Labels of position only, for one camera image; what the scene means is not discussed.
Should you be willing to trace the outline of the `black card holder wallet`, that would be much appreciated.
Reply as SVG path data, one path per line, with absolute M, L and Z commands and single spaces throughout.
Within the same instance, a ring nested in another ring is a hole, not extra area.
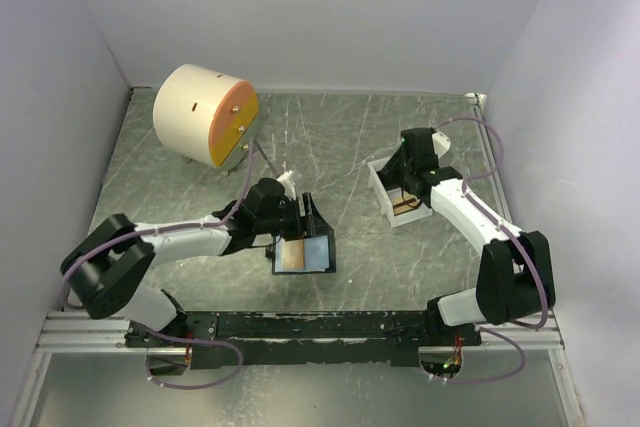
M 330 238 L 318 237 L 297 240 L 304 241 L 305 269 L 301 272 L 284 272 L 280 269 L 282 244 L 292 240 L 277 237 L 265 248 L 265 257 L 271 262 L 271 270 L 274 275 L 321 274 L 336 271 L 336 246 L 333 235 Z

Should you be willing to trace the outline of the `gold credit card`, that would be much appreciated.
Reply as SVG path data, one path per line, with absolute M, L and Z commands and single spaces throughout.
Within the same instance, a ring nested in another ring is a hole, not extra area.
M 393 215 L 403 215 L 405 213 L 417 210 L 421 205 L 422 202 L 420 199 L 404 191 L 400 191 L 400 195 L 392 200 Z

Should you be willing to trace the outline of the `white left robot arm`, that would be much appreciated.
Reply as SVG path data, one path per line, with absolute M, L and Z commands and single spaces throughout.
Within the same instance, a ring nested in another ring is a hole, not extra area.
M 333 273 L 335 233 L 310 193 L 297 194 L 289 174 L 246 184 L 239 198 L 220 211 L 183 223 L 134 223 L 124 214 L 108 217 L 62 262 L 63 284 L 91 318 L 120 313 L 150 326 L 162 345 L 181 342 L 187 322 L 163 290 L 141 284 L 158 265 L 193 257 L 223 257 L 254 248 L 261 235 L 275 275 Z

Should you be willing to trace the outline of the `white card tray box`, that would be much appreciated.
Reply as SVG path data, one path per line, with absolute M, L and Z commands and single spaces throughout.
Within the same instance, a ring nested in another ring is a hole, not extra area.
M 407 225 L 432 215 L 428 208 L 415 196 L 399 187 L 384 187 L 378 172 L 389 160 L 389 157 L 372 160 L 367 163 L 369 169 L 368 187 L 379 204 L 379 210 L 392 228 Z

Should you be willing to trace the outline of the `orange credit card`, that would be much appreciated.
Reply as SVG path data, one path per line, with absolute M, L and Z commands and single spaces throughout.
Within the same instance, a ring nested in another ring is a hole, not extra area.
M 301 272 L 305 269 L 303 240 L 285 241 L 281 248 L 281 267 L 284 272 Z

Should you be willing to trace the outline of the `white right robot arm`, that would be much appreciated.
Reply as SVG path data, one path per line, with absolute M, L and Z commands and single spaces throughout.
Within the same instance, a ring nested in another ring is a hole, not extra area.
M 400 146 L 376 172 L 385 189 L 399 189 L 419 207 L 443 216 L 480 257 L 476 286 L 430 301 L 426 337 L 443 345 L 464 324 L 545 326 L 555 304 L 547 238 L 525 232 L 492 210 L 451 166 L 442 166 L 433 128 L 400 133 Z

